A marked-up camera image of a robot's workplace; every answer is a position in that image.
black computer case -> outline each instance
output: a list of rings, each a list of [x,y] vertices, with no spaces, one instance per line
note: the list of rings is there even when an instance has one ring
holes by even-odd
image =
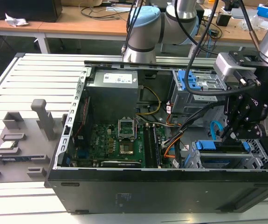
[[[0,0],[0,20],[6,13],[27,21],[56,22],[61,11],[61,0]]]

robotic arm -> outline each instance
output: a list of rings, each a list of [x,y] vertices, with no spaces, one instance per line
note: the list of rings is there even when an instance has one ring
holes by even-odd
[[[155,63],[157,43],[186,44],[190,41],[177,22],[174,2],[167,6],[166,13],[161,13],[157,7],[141,7],[124,52],[124,62]],[[199,24],[195,5],[196,0],[178,0],[177,5],[180,21],[192,37]],[[132,11],[131,21],[136,16]]]
[[[257,83],[257,87],[251,91],[226,98],[224,114],[227,115],[227,126],[222,135],[224,139],[231,133],[238,139],[268,137],[268,32],[259,49],[259,52],[220,53],[215,62],[214,68],[224,81],[234,76],[241,85],[248,79]]]
[[[173,0],[172,4],[167,7],[166,13],[160,13],[156,7],[141,8],[124,51],[125,62],[155,63],[154,47],[157,43],[189,42],[176,19],[175,1]],[[241,0],[240,3],[243,6],[243,12],[246,13]],[[195,4],[196,0],[178,0],[177,5],[180,22],[191,36],[195,36],[198,25]],[[245,18],[248,26],[251,26],[247,15]],[[229,77],[237,78],[240,89],[256,85],[255,88],[249,88],[249,91],[243,91],[241,94],[229,96],[227,94],[224,107],[227,126],[222,134],[223,141],[230,139],[228,137],[232,133],[238,139],[268,137],[268,32],[260,45],[252,29],[250,29],[250,35],[258,51],[219,53],[214,65],[214,69],[222,80],[227,81]],[[203,93],[188,88],[187,90],[196,95]]]

yellow wire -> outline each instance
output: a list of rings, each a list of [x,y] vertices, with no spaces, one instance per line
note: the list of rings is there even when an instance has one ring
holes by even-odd
[[[147,86],[144,86],[144,88],[148,89],[150,92],[152,92],[152,93],[156,96],[156,98],[158,99],[158,107],[157,107],[157,109],[156,109],[155,111],[152,111],[152,112],[147,112],[147,113],[136,113],[136,114],[137,114],[137,115],[152,115],[152,114],[154,114],[154,113],[156,113],[156,112],[159,111],[159,109],[160,109],[160,107],[161,107],[161,100],[159,99],[159,97],[157,96],[157,94],[156,94],[151,88],[149,88],[149,87],[147,87]]]

blue cable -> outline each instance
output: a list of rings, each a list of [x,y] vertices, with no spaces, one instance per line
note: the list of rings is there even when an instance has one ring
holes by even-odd
[[[217,140],[216,134],[214,132],[214,125],[218,126],[220,132],[223,131],[224,128],[223,128],[222,124],[220,122],[216,121],[216,120],[213,120],[210,123],[210,133],[212,134],[212,138],[213,138],[213,140]]]

black cable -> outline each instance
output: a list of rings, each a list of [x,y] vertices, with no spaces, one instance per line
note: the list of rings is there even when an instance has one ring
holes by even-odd
[[[244,5],[242,0],[240,0],[239,2],[240,2],[240,7],[241,7],[241,10],[242,10],[242,13],[244,14],[244,17],[245,17],[245,20],[246,20],[246,23],[247,23],[247,27],[248,27],[249,31],[253,31],[253,27],[252,27],[251,21],[249,19],[249,16],[247,14],[246,7],[245,7],[245,5]]]
[[[7,46],[10,47],[10,49],[12,49],[15,53],[17,53],[17,51],[3,38],[3,36],[0,35],[0,37],[3,39],[4,43],[6,43]]]
[[[131,20],[131,12],[133,10],[134,4],[135,4],[135,0],[133,0],[133,2],[132,2],[132,5],[131,5],[130,11],[129,11],[129,15],[128,15],[128,20],[126,21],[126,31],[127,32],[129,31],[129,25],[130,25],[130,20]]]
[[[128,34],[127,34],[126,39],[125,39],[125,47],[126,47],[126,48],[128,47],[128,43],[129,43],[129,39],[130,39],[130,35],[131,35],[131,32],[132,32],[132,30],[133,30],[133,27],[134,27],[134,25],[135,25],[135,23],[136,23],[136,20],[137,20],[137,18],[138,18],[138,15],[139,15],[139,13],[140,13],[140,10],[141,10],[141,7],[142,7],[142,5],[143,5],[143,2],[144,2],[144,0],[141,0],[141,3],[140,3],[140,6],[139,6],[139,9],[138,9],[138,12],[137,12],[136,17],[135,17],[135,13],[136,13],[136,9],[137,9],[137,7],[136,7],[135,10],[134,10],[133,19],[132,19],[132,22],[131,22],[131,24],[130,24],[130,28],[129,28]]]
[[[210,35],[210,33],[208,32],[208,34],[210,35],[210,37],[211,38],[213,38],[213,39],[220,39],[222,36],[223,36],[223,31],[221,30],[221,28],[220,27],[218,27],[216,24],[214,24],[214,23],[211,23],[211,25],[213,25],[213,26],[215,26],[219,31],[220,31],[220,36],[217,36],[217,37],[215,37],[215,36],[212,36],[212,35]]]
[[[203,117],[208,110],[213,109],[216,106],[222,106],[224,104],[225,104],[225,101],[210,103],[210,104],[207,104],[206,106],[202,107],[200,110],[196,111],[195,113],[193,113],[178,128],[177,134],[175,134],[175,136],[172,137],[171,139],[168,139],[165,142],[165,144],[167,144],[169,142],[173,142],[176,138],[178,138],[188,128],[188,126],[192,125],[194,123],[194,121],[196,121],[197,119]]]
[[[181,22],[179,20],[179,14],[177,12],[177,2],[178,2],[178,0],[175,0],[175,2],[174,2],[174,12],[175,12],[176,20],[177,20],[180,28],[182,29],[182,31],[185,33],[185,35],[193,42],[193,44],[198,45],[198,43],[190,36],[190,34],[187,32],[187,30],[184,28],[184,26],[181,24]],[[211,53],[213,55],[217,55],[218,54],[216,52],[213,52],[213,51],[210,51],[210,50],[208,50],[206,48],[203,48],[202,46],[199,46],[198,48],[201,48],[203,51],[205,51],[207,53]]]
[[[197,55],[198,49],[200,48],[201,43],[203,42],[203,40],[205,38],[205,35],[208,32],[208,30],[209,30],[209,26],[212,23],[213,15],[214,15],[214,13],[216,11],[218,2],[219,2],[219,0],[216,0],[215,3],[214,3],[214,5],[213,5],[212,14],[209,17],[209,20],[208,20],[207,26],[205,28],[205,31],[202,34],[202,36],[200,38],[200,41],[199,41],[199,43],[196,46],[195,51],[192,54],[192,57],[190,59],[190,62],[188,64],[187,68],[186,68],[186,74],[189,74],[189,71],[190,71],[190,69],[192,67],[193,61],[195,60],[195,57]],[[190,87],[190,85],[189,85],[188,75],[185,76],[184,81],[185,81],[185,85],[186,85],[186,90],[189,93],[191,93],[191,94],[199,95],[199,96],[229,96],[229,95],[244,93],[244,92],[249,91],[249,90],[251,90],[251,89],[253,89],[253,88],[256,87],[256,84],[255,83],[252,83],[252,84],[250,84],[247,87],[243,87],[243,88],[239,88],[239,89],[235,89],[235,90],[228,90],[228,91],[195,91],[195,90],[192,90],[191,87]]]
[[[87,9],[87,8],[89,8],[89,7],[85,7],[85,8],[83,8],[83,9],[81,9],[81,14],[84,15],[84,16],[86,16],[86,17],[92,18],[92,19],[112,19],[112,18],[114,17],[114,15],[118,15],[118,14],[126,13],[126,12],[119,12],[119,13],[114,13],[114,14],[110,14],[110,15],[92,16],[92,15],[90,15],[90,14],[86,14],[86,13],[83,12],[83,11],[84,11],[85,9]]]

